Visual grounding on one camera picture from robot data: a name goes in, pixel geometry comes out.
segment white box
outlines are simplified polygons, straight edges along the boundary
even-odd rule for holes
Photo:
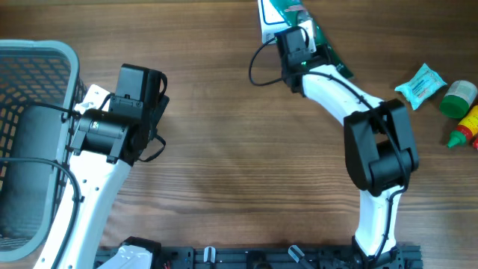
[[[262,43],[274,38],[274,34],[289,26],[282,16],[272,6],[270,0],[257,0],[259,6],[259,18],[261,20]]]

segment plastic basket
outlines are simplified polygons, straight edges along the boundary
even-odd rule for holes
[[[74,120],[28,103],[72,108],[85,93],[78,74],[78,57],[65,43],[0,40],[0,156],[68,162]],[[45,164],[0,168],[0,262],[9,262],[45,241],[66,179]]]

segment light blue snack wrapper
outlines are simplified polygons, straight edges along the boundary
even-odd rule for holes
[[[423,64],[411,81],[396,87],[395,91],[401,92],[415,110],[423,101],[446,84],[437,72]]]

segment wooden table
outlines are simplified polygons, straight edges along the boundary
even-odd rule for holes
[[[448,83],[478,84],[476,1],[306,4],[370,94],[405,101],[394,88],[423,63]],[[168,76],[171,102],[159,125],[167,149],[135,164],[102,245],[130,235],[165,246],[350,243],[359,192],[340,124],[283,84],[247,79],[260,45],[255,1],[0,7],[0,38],[62,40],[77,51],[83,80],[108,90],[122,63]],[[258,80],[279,75],[275,48],[256,63]],[[444,146],[457,124],[438,110],[445,91],[416,111],[407,103],[420,168],[400,201],[396,237],[421,245],[427,268],[475,268],[478,152]]]

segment green cap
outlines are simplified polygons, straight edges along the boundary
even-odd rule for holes
[[[470,109],[470,105],[463,98],[454,95],[445,96],[440,104],[440,111],[453,119],[463,118],[468,109]]]
[[[450,134],[450,141],[448,141],[448,148],[453,148],[454,146],[458,145],[465,145],[466,144],[466,137],[464,134],[458,131],[453,131]]]

